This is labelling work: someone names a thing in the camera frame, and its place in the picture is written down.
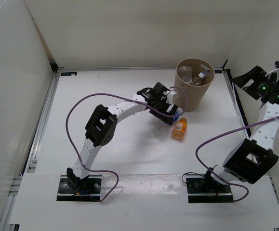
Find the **black mounting plate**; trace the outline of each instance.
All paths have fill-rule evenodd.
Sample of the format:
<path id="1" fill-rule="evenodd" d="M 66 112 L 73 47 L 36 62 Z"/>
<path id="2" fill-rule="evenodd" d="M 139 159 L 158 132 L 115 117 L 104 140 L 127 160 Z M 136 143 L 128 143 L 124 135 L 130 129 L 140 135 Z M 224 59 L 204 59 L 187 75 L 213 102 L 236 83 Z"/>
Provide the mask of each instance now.
<path id="1" fill-rule="evenodd" d="M 82 189 L 82 192 L 89 190 L 89 193 L 83 193 L 76 195 L 76 192 L 73 191 L 67 184 L 67 176 L 61 176 L 58 192 L 57 192 L 57 201 L 92 201 L 100 200 L 101 196 L 101 175 L 90 175 L 86 180 L 86 187 Z"/>
<path id="2" fill-rule="evenodd" d="M 202 182 L 203 177 L 186 175 L 186 186 L 189 203 L 227 203 L 233 201 L 229 185 L 220 191 L 208 191 Z"/>

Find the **orange pill bottle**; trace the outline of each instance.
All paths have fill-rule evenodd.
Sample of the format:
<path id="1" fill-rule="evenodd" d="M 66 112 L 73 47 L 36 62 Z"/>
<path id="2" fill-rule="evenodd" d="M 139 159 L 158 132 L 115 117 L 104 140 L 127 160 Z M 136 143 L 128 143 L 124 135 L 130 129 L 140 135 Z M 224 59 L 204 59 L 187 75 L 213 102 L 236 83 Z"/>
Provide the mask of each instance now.
<path id="1" fill-rule="evenodd" d="M 187 119 L 181 118 L 173 128 L 172 136 L 177 140 L 182 140 L 187 129 Z"/>

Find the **cylindrical bin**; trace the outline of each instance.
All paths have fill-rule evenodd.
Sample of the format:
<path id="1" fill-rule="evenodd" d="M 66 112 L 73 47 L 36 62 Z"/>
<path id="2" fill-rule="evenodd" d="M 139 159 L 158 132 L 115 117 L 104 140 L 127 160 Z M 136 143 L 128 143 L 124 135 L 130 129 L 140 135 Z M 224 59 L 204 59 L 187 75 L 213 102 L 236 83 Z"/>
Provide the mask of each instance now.
<path id="1" fill-rule="evenodd" d="M 193 86 L 182 81 L 177 73 L 177 68 L 180 66 L 190 66 L 192 68 L 193 77 L 198 76 L 200 72 L 203 72 L 206 76 L 203 79 L 202 85 Z M 186 93 L 188 100 L 188 106 L 186 111 L 192 111 L 199 105 L 203 95 L 206 93 L 213 79 L 214 69 L 206 61 L 203 61 L 201 59 L 185 59 L 178 64 L 178 66 L 176 67 L 176 78 L 174 81 L 174 86 L 182 88 Z M 174 100 L 174 104 L 176 104 L 179 107 L 185 108 L 185 96 L 181 91 L 177 90 L 177 92 L 179 97 Z"/>

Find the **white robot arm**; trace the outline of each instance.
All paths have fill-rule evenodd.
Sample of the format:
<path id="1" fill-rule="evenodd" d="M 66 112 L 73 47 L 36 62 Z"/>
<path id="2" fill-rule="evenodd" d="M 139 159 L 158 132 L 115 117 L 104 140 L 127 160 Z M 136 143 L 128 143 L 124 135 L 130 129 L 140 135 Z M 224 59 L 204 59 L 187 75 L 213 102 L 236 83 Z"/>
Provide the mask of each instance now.
<path id="1" fill-rule="evenodd" d="M 173 116 L 178 108 L 173 104 L 173 99 L 177 96 L 175 91 L 170 91 L 162 84 L 157 83 L 152 89 L 146 88 L 138 91 L 130 98 L 133 102 L 123 101 L 109 107 L 97 106 L 86 125 L 86 137 L 80 152 L 85 167 L 91 168 L 101 147 L 108 144 L 113 138 L 116 125 L 119 122 L 147 109 L 145 105 L 138 102 L 148 104 L 159 112 Z M 173 122 L 173 118 L 161 116 L 152 110 L 150 113 L 166 123 L 172 124 Z M 67 169 L 69 187 L 77 192 L 89 174 L 90 172 L 84 169 L 80 160 L 77 159 L 76 163 Z"/>
<path id="2" fill-rule="evenodd" d="M 254 82 L 248 87 L 243 87 L 250 79 Z M 261 98 L 263 104 L 259 110 L 258 122 L 279 116 L 279 68 L 266 73 L 257 66 L 250 72 L 234 78 L 233 82 L 253 98 Z M 223 166 L 214 167 L 214 173 L 225 182 L 209 171 L 206 173 L 206 180 L 209 178 L 209 183 L 215 182 L 219 185 L 226 185 L 233 180 L 251 184 L 257 182 L 278 160 L 278 156 L 273 153 L 273 142 L 278 129 L 278 119 L 256 126 L 250 138 L 241 142 L 227 156 Z M 248 155 L 255 156 L 257 162 L 247 158 Z"/>

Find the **cable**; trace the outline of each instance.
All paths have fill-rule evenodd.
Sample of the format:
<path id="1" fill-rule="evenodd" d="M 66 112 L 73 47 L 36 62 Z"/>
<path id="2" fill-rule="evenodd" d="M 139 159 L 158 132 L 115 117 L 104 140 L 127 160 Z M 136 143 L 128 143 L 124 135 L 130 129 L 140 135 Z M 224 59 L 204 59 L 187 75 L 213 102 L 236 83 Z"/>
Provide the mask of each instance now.
<path id="1" fill-rule="evenodd" d="M 185 174 L 182 175 L 181 177 L 181 180 L 184 184 L 186 184 L 186 181 L 183 180 L 183 177 L 186 175 L 186 174 L 190 174 L 190 173 L 193 173 L 195 175 L 198 175 L 198 176 L 201 176 L 201 177 L 204 177 L 205 175 L 202 175 L 202 174 L 199 174 L 199 173 L 196 173 L 196 172 L 186 172 Z"/>
<path id="2" fill-rule="evenodd" d="M 79 194 L 85 194 L 85 193 L 88 193 L 89 190 L 86 190 L 86 191 L 83 191 L 83 192 L 80 192 Z"/>
<path id="3" fill-rule="evenodd" d="M 84 100 L 86 100 L 86 99 L 88 99 L 88 98 L 90 98 L 90 97 L 92 97 L 92 96 L 105 95 L 105 96 L 110 96 L 110 97 L 118 98 L 118 99 L 121 99 L 121 100 L 125 100 L 125 101 L 128 101 L 128 102 L 134 102 L 134 103 L 142 104 L 142 105 L 146 106 L 147 108 L 149 108 L 150 110 L 152 110 L 152 111 L 154 111 L 154 112 L 156 112 L 156 113 L 158 113 L 158 114 L 160 114 L 161 116 L 164 116 L 164 117 L 173 118 L 173 117 L 176 117 L 176 116 L 181 116 L 181 115 L 186 111 L 187 106 L 188 106 L 187 96 L 186 96 L 185 92 L 184 92 L 180 87 L 170 87 L 170 88 L 179 89 L 179 90 L 184 94 L 184 96 L 185 96 L 185 98 L 186 98 L 186 105 L 185 105 L 185 108 L 184 108 L 184 110 L 183 110 L 180 114 L 178 114 L 178 115 L 166 115 L 166 114 L 164 114 L 164 113 L 162 113 L 162 112 L 159 112 L 158 110 L 154 109 L 153 107 L 149 106 L 149 105 L 146 104 L 146 103 L 143 103 L 143 102 L 140 102 L 140 101 L 137 101 L 137 100 L 133 100 L 133 99 L 127 99 L 127 98 L 124 98 L 124 97 L 121 97 L 121 96 L 118 96 L 118 95 L 113 95 L 113 94 L 108 94 L 108 93 L 95 93 L 95 94 L 87 95 L 87 96 L 83 97 L 81 100 L 79 100 L 79 101 L 71 108 L 71 110 L 68 112 L 67 117 L 66 117 L 66 134 L 67 134 L 67 137 L 68 137 L 68 139 L 69 139 L 71 145 L 73 146 L 73 148 L 74 148 L 74 150 L 75 150 L 75 152 L 76 152 L 76 155 L 77 155 L 78 159 L 80 160 L 80 163 L 81 163 L 82 167 L 83 167 L 85 170 L 89 171 L 89 172 L 96 172 L 96 173 L 99 173 L 99 172 L 107 172 L 107 173 L 111 173 L 111 174 L 114 174 L 114 175 L 116 176 L 116 178 L 117 178 L 117 181 L 116 181 L 115 185 L 109 190 L 109 192 L 103 197 L 103 199 L 101 199 L 101 200 L 94 200 L 94 199 L 93 199 L 94 201 L 97 201 L 97 202 L 102 202 L 102 201 L 104 201 L 104 200 L 106 199 L 106 197 L 108 197 L 108 195 L 109 195 L 109 194 L 116 188 L 116 186 L 118 185 L 119 176 L 118 176 L 118 174 L 117 174 L 116 172 L 111 171 L 111 170 L 92 170 L 92 169 L 88 169 L 88 168 L 84 165 L 84 163 L 83 163 L 83 161 L 82 161 L 82 158 L 81 158 L 81 156 L 80 156 L 80 154 L 79 154 L 79 152 L 78 152 L 78 150 L 77 150 L 77 148 L 76 148 L 76 146 L 75 146 L 75 144 L 74 144 L 74 142 L 73 142 L 73 140 L 72 140 L 72 138 L 71 138 L 71 136 L 70 136 L 69 129 L 68 129 L 68 120 L 69 120 L 69 118 L 70 118 L 72 112 L 74 111 L 74 109 L 75 109 L 82 101 L 84 101 Z"/>
<path id="4" fill-rule="evenodd" d="M 216 194 L 214 197 L 217 197 L 217 196 L 218 196 L 218 194 L 220 194 L 220 192 L 221 192 L 221 190 L 220 190 L 220 191 L 218 191 L 218 192 L 217 192 L 217 194 Z"/>
<path id="5" fill-rule="evenodd" d="M 247 187 L 245 187 L 244 185 L 240 185 L 240 184 L 234 184 L 234 183 L 230 183 L 230 182 L 227 182 L 226 180 L 224 180 L 223 178 L 221 178 L 219 175 L 217 175 L 215 172 L 213 172 L 213 170 L 211 170 L 198 156 L 198 151 L 200 150 L 200 148 L 202 148 L 204 145 L 214 141 L 214 140 L 217 140 L 223 136 L 226 136 L 226 135 L 229 135 L 229 134 L 232 134 L 232 133 L 235 133 L 235 132 L 238 132 L 238 131 L 242 131 L 242 130 L 245 130 L 245 129 L 248 129 L 248 128 L 252 128 L 252 127 L 255 127 L 257 125 L 260 125 L 260 124 L 265 124 L 265 123 L 269 123 L 271 121 L 274 121 L 275 119 L 279 119 L 279 116 L 276 116 L 274 118 L 271 118 L 271 119 L 266 119 L 266 120 L 263 120 L 263 121 L 260 121 L 260 122 L 257 122 L 257 123 L 254 123 L 254 124 L 251 124 L 251 125 L 248 125 L 248 126 L 245 126 L 245 127 L 241 127 L 241 128 L 237 128 L 237 129 L 234 129 L 234 130 L 231 130 L 231 131 L 228 131 L 228 132 L 225 132 L 223 134 L 220 134 L 218 136 L 215 136 L 209 140 L 207 140 L 206 142 L 202 143 L 201 145 L 198 146 L 198 148 L 196 149 L 195 151 L 195 156 L 196 158 L 198 159 L 198 161 L 209 171 L 211 172 L 211 174 L 214 174 L 218 179 L 220 179 L 221 181 L 225 182 L 226 184 L 228 185 L 232 185 L 232 186 L 238 186 L 238 187 L 241 187 L 241 188 L 244 188 L 246 190 L 246 193 L 243 197 L 237 199 L 237 200 L 233 200 L 232 202 L 238 202 L 238 201 L 241 201 L 243 200 L 245 197 L 247 197 L 247 195 L 249 194 L 249 189 Z"/>

